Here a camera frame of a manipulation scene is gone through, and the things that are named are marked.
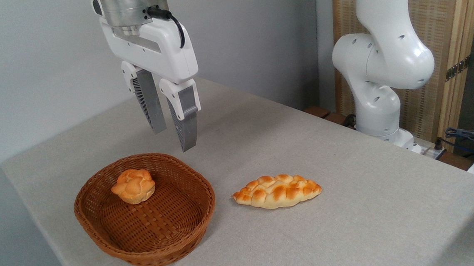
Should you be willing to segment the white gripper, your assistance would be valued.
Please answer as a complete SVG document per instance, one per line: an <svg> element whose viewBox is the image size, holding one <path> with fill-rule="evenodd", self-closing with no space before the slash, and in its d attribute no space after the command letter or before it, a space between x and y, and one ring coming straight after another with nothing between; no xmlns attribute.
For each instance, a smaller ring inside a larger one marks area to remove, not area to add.
<svg viewBox="0 0 474 266"><path fill-rule="evenodd" d="M182 151L194 147L201 105L196 82L191 78L199 69L186 29L183 29L185 44L181 48L174 22L155 18L140 26L139 35L132 36L123 35L121 29L111 27L104 18L100 24L112 52L123 60L121 70L127 87L135 94L154 133L164 131L166 123L151 73L163 78L159 88L168 100Z"/></svg>

